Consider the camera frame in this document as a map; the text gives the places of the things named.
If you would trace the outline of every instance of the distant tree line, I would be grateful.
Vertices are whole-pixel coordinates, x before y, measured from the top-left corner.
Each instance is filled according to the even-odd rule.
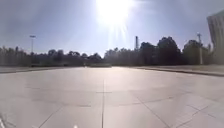
[[[104,59],[107,63],[120,66],[199,65],[200,49],[203,64],[213,63],[210,46],[204,47],[196,40],[190,40],[181,52],[172,37],[163,37],[156,46],[143,42],[137,50],[108,50]]]
[[[149,65],[199,65],[200,50],[204,64],[213,62],[210,46],[204,47],[196,40],[189,40],[181,51],[172,37],[163,37],[155,46],[141,43],[139,49],[110,49],[104,58],[98,53],[88,56],[76,51],[49,50],[48,53],[28,54],[22,49],[0,48],[0,66],[88,66],[108,63],[116,66]]]
[[[88,56],[83,53],[70,51],[64,54],[63,50],[49,50],[48,53],[28,54],[18,47],[0,48],[0,66],[88,66],[102,63],[103,59],[98,53]]]

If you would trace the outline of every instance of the tree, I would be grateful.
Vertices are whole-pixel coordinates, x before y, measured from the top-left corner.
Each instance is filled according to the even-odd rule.
[[[81,55],[81,57],[86,59],[86,58],[88,58],[88,55],[87,55],[86,53],[83,53],[83,54]]]
[[[54,56],[56,54],[57,54],[57,51],[54,50],[54,49],[51,49],[51,50],[48,51],[48,56]]]
[[[203,47],[203,45],[196,40],[189,40],[188,43],[184,45],[183,49],[183,56],[186,64],[200,64],[200,48],[202,49],[202,59],[204,64],[210,63],[211,53],[209,49]]]
[[[0,48],[0,66],[28,66],[30,65],[29,56],[16,48]]]
[[[79,52],[75,52],[74,54],[75,54],[75,56],[80,57],[80,53]]]
[[[143,42],[140,47],[140,58],[143,65],[155,64],[155,46],[150,43]]]
[[[74,56],[74,52],[73,51],[69,51],[68,52],[68,56]]]
[[[63,57],[64,57],[64,51],[63,50],[58,50],[57,55],[55,57],[55,61],[56,62],[62,62]]]
[[[114,50],[110,49],[106,51],[104,60],[106,63],[110,63],[112,65],[132,66],[139,63],[137,60],[138,57],[138,51],[125,48],[119,50],[118,48],[115,48]]]
[[[200,64],[200,47],[202,44],[196,40],[189,40],[184,45],[183,55],[187,64],[197,65]]]
[[[101,63],[102,58],[98,53],[89,56],[90,63]]]
[[[172,37],[163,37],[156,47],[156,59],[159,65],[181,64],[181,52]]]

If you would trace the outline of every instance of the ground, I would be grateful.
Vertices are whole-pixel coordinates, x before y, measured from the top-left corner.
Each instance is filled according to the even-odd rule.
[[[0,74],[17,128],[223,128],[224,78],[131,68]]]

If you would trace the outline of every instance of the stone tile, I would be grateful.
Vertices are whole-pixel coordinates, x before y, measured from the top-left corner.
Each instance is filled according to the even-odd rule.
[[[102,108],[63,107],[41,128],[102,128]]]
[[[192,116],[198,111],[186,106],[184,102],[174,99],[150,102],[146,105],[172,128],[191,120]]]
[[[141,103],[135,96],[130,92],[112,92],[104,93],[104,103],[105,105],[130,105]]]
[[[221,102],[224,104],[224,97],[220,98],[217,102]]]
[[[224,104],[215,103],[204,109],[203,112],[217,118],[224,123]]]
[[[3,119],[17,128],[39,127],[61,105],[14,98],[0,102]]]
[[[185,92],[175,89],[175,88],[158,88],[150,90],[138,90],[131,91],[133,95],[138,97],[142,102],[151,102],[157,100],[164,100],[182,95]]]
[[[24,89],[18,96],[33,100],[78,106],[101,106],[103,100],[102,93],[38,89]]]
[[[119,91],[127,91],[127,88],[122,85],[105,85],[104,92],[119,92]]]
[[[26,88],[39,89],[43,91],[82,91],[82,92],[103,92],[103,85],[28,85]]]
[[[192,93],[196,95],[200,95],[202,97],[211,99],[211,100],[219,100],[221,97],[224,97],[224,89],[223,85],[215,84],[202,84],[197,85],[194,89],[192,89]]]
[[[176,87],[182,89],[187,92],[197,93],[197,94],[210,94],[213,92],[220,92],[224,90],[224,86],[222,85],[223,80],[220,81],[220,78],[215,77],[205,77],[205,76],[194,76],[193,79],[189,81],[184,81],[186,77],[182,80],[183,82]]]
[[[104,128],[165,128],[144,105],[106,107]]]
[[[4,99],[13,97],[14,94],[11,91],[9,91],[8,89],[6,89],[6,88],[0,88],[0,89],[4,90],[4,91],[0,92],[0,100],[4,100]]]
[[[177,97],[175,98],[175,100],[179,100],[184,104],[190,105],[198,110],[202,110],[203,108],[214,103],[214,101],[212,100],[203,98],[201,96],[193,95],[191,93]]]
[[[224,128],[224,124],[207,114],[199,112],[190,122],[178,128]]]

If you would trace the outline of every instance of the sunlight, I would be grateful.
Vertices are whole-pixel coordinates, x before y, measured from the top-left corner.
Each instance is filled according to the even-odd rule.
[[[99,20],[109,27],[118,27],[125,24],[133,0],[96,0]]]

